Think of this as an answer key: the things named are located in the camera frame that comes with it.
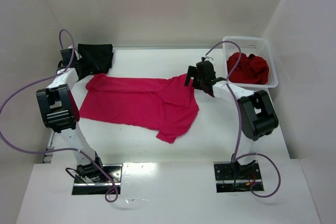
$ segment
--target red cloth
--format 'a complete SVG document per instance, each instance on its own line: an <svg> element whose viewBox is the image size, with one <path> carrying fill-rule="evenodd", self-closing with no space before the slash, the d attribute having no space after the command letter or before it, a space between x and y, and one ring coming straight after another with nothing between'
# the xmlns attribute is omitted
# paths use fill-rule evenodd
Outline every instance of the red cloth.
<svg viewBox="0 0 336 224"><path fill-rule="evenodd" d="M266 84L268 82L269 67L266 61L259 56L241 54L238 66L230 76L230 81L247 84ZM237 62L239 53L236 52L227 60L227 69L230 72Z"/></svg>
<svg viewBox="0 0 336 224"><path fill-rule="evenodd" d="M174 143L198 113L194 88L184 86L186 74L171 79L115 78L95 75L80 116L159 130L157 138Z"/></svg>

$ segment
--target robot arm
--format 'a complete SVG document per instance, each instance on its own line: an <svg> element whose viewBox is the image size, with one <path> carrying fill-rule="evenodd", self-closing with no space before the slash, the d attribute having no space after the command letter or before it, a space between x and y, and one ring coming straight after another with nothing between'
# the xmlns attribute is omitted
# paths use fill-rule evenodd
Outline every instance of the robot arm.
<svg viewBox="0 0 336 224"><path fill-rule="evenodd" d="M202 58L202 61L196 64L196 67L189 66L185 86L193 78L193 87L203 90L215 98L221 98L231 104L235 104L235 100L229 91L225 79L216 78L216 72L210 61ZM272 106L272 102L266 91L257 92L243 89L234 84L230 84L230 88L238 100L241 112L242 137L237 156L247 153L257 153L265 135L272 133L279 125L277 115ZM251 156L240 159L240 165L248 165L253 162Z"/></svg>
<svg viewBox="0 0 336 224"><path fill-rule="evenodd" d="M69 147L85 152L102 168L100 158L87 143L78 124L79 111L70 91L77 80L76 70L69 68L46 89L38 90L36 98L44 125L58 133ZM79 175L93 181L99 180L99 170L79 152L74 152L74 155Z"/></svg>

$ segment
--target beige wall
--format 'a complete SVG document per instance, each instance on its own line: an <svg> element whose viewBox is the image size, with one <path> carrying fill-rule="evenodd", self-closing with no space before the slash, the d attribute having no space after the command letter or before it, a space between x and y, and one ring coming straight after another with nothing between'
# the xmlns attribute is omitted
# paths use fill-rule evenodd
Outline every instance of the beige wall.
<svg viewBox="0 0 336 224"><path fill-rule="evenodd" d="M0 0L0 102L33 80L55 72L60 26L45 0ZM17 146L43 150L49 131L29 88L8 103L1 131ZM0 222L15 223L36 156L18 153L0 141Z"/></svg>
<svg viewBox="0 0 336 224"><path fill-rule="evenodd" d="M261 36L279 0L47 0L82 42L206 45Z"/></svg>
<svg viewBox="0 0 336 224"><path fill-rule="evenodd" d="M336 220L336 0L281 0L264 37L271 91L291 157L300 158L321 222Z"/></svg>

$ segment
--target white table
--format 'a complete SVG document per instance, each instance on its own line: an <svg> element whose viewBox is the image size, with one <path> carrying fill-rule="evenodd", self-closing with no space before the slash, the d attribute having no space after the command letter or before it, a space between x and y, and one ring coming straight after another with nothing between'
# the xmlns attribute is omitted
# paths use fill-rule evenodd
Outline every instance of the white table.
<svg viewBox="0 0 336 224"><path fill-rule="evenodd" d="M170 78L200 61L206 49L117 50L109 76ZM220 49L211 54L217 76L223 76ZM72 93L81 106L87 77ZM80 127L105 164L125 163L121 195L115 204L103 195L72 196L73 180L64 172L75 167L72 154L37 164L30 178L17 223L319 223L300 164L289 158L281 129L264 141L260 152L279 166L282 187L270 199L251 193L216 193L213 162L229 161L237 130L236 108L195 91L200 108L192 127L174 144L157 139L156 131L87 119ZM55 137L55 146L65 143ZM265 192L277 183L272 166L259 160Z"/></svg>

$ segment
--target dark red cloth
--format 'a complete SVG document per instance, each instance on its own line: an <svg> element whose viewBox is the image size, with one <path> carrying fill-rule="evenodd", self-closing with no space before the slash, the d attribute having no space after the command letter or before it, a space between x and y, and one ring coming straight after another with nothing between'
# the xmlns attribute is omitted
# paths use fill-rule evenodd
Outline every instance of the dark red cloth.
<svg viewBox="0 0 336 224"><path fill-rule="evenodd" d="M247 84L266 84L268 82L269 67L266 61L259 56L241 54L238 66L230 76L230 81ZM227 69L230 72L237 62L239 53L236 52L227 60Z"/></svg>
<svg viewBox="0 0 336 224"><path fill-rule="evenodd" d="M171 79L115 78L95 75L80 116L159 130L157 138L174 143L198 113L194 88L184 86L186 74Z"/></svg>

